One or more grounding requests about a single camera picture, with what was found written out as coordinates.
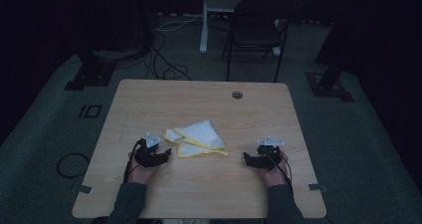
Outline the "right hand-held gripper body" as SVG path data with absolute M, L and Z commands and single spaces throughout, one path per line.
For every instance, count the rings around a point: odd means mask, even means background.
M 278 138 L 266 137 L 258 140 L 257 156 L 250 157 L 250 165 L 272 170 L 282 161 L 280 147 L 285 143 Z

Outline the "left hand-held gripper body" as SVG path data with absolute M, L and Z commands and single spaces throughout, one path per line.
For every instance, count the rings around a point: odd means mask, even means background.
M 141 138 L 135 144 L 135 160 L 142 165 L 143 167 L 154 167 L 153 161 L 156 156 L 159 156 L 156 151 L 158 150 L 158 145 L 160 143 L 160 138 L 154 136 L 147 132 L 144 138 Z

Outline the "white towel with yellow edge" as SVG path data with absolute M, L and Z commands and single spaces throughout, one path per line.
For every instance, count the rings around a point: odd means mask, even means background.
M 177 146 L 179 158 L 218 153 L 227 156 L 230 151 L 209 120 L 185 127 L 168 128 L 163 137 Z

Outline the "black stand base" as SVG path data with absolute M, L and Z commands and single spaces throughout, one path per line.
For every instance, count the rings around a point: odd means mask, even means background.
M 339 98 L 344 103 L 353 103 L 354 98 L 340 81 L 341 69 L 328 67 L 324 73 L 305 72 L 307 81 L 315 97 Z
M 77 53 L 82 62 L 72 81 L 67 82 L 66 91 L 82 91 L 85 87 L 107 87 L 116 63 L 101 61 L 92 51 Z

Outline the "grey round floor base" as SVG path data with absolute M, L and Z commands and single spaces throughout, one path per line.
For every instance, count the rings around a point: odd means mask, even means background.
M 122 51 L 100 50 L 93 51 L 93 54 L 105 61 L 125 61 L 129 60 L 140 53 L 139 49 L 123 49 Z

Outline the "black folding chair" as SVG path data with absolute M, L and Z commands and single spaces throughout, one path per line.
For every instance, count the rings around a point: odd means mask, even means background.
M 222 58 L 228 54 L 226 81 L 230 80 L 232 53 L 280 49 L 274 83 L 278 80 L 289 26 L 301 12 L 300 0 L 241 0 L 229 22 Z

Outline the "white desk frame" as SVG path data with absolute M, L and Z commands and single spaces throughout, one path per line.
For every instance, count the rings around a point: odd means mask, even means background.
M 208 21 L 210 12 L 232 13 L 240 0 L 202 0 L 202 28 L 199 43 L 199 53 L 204 55 L 208 51 Z

